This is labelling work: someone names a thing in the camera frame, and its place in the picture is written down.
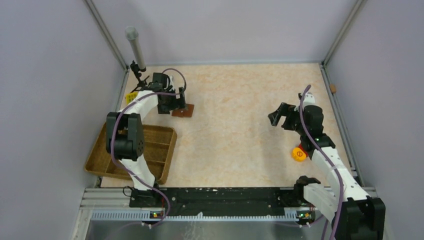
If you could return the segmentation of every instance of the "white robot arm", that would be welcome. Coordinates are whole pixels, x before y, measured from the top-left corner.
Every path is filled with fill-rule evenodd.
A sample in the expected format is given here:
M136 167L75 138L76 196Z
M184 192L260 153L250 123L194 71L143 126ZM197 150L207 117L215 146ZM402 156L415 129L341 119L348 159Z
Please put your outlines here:
M371 198L355 181L350 171L342 162L335 144L323 133L323 110L316 106L314 96L308 92L303 101L303 119L307 132L316 145L332 162L311 142L301 123L299 106L281 103L279 108L268 115L272 126L277 126L282 116L286 117L285 130L296 131L300 135L301 147L311 161L324 173L334 195L328 192L315 178L301 176L294 185L294 194L301 202L316 206L325 218L334 225L338 211L340 219L336 229L336 239L383 239L386 207L380 198ZM342 204L338 205L342 188Z
M159 114L169 114L171 110L183 109L186 105L185 95L182 93L182 88L179 91L181 94L178 99L176 96L152 95L154 92L175 93L172 76L163 73L153 73L152 82L148 85L143 83L141 91L138 92L137 97L132 101L135 104L125 111L118 124L118 133L116 133L114 142L115 158L133 173L130 176L134 182L134 188L139 191L147 191L149 188L138 181L135 176L143 180L148 186L155 184L155 176L150 172L143 155L145 141L142 120L155 107L157 107ZM111 153L114 125L117 116L122 110L110 112L107 115L106 150L109 153ZM120 132L120 130L127 130L127 134Z
M139 91L137 97L133 101L137 101L137 99L140 99L141 97L151 93L153 93L151 90ZM141 120L143 120L150 112L150 110L158 106L158 103L158 95L151 95L137 102L134 106L126 110L125 113L139 114ZM128 158L122 158L119 161L122 163L122 165L125 166L126 169L131 170L131 172L142 179L147 185L153 186L155 184L155 176L153 176L153 174L150 172L144 154L141 154L136 161ZM131 175L131 179L134 182L134 188L141 191L148 190L148 188L135 179L133 175Z

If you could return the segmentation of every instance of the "table surface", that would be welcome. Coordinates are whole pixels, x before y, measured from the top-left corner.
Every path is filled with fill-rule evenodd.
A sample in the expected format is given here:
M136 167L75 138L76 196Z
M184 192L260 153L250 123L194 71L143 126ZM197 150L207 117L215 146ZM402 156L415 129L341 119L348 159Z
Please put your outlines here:
M177 133L165 187L290 187L299 176L325 176L309 160L294 161L291 152L299 135L271 126L268 114L281 102L298 105L308 84L323 109L324 132L331 137L344 164L349 161L317 63L173 66L187 80L186 102L191 118L158 114L152 109L143 124L172 127ZM148 67L142 79L168 66ZM173 71L174 85L183 85ZM137 85L131 72L125 88ZM103 177L102 187L133 186L131 180Z

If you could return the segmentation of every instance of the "small brown pad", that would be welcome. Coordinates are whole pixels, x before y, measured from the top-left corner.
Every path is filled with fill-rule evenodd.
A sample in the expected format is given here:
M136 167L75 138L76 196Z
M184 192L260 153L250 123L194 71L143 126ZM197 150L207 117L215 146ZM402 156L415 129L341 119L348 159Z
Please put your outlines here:
M330 83L330 93L335 94L336 93L336 85Z
M194 104L187 104L185 108L173 110L172 116L180 117L180 118L191 118L194 110L195 110Z

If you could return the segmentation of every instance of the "gray floor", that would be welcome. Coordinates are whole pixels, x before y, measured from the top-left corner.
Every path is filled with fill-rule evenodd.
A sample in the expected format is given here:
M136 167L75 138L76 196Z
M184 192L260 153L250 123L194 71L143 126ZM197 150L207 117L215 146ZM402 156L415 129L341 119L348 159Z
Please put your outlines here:
M128 221L91 221L86 240L319 240L324 221L311 228L286 227L273 222L172 221L152 230Z

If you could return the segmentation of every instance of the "gray cylinder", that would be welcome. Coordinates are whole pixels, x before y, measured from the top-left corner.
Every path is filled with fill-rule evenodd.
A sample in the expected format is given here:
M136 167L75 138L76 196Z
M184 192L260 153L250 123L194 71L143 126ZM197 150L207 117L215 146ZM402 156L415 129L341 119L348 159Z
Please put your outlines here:
M135 61L137 61L138 67L142 72L146 71L146 64L143 58L142 49L140 48L139 43L139 33L136 28L133 26L127 26L125 28L125 37L128 39L129 44L131 45L132 52L134 53Z

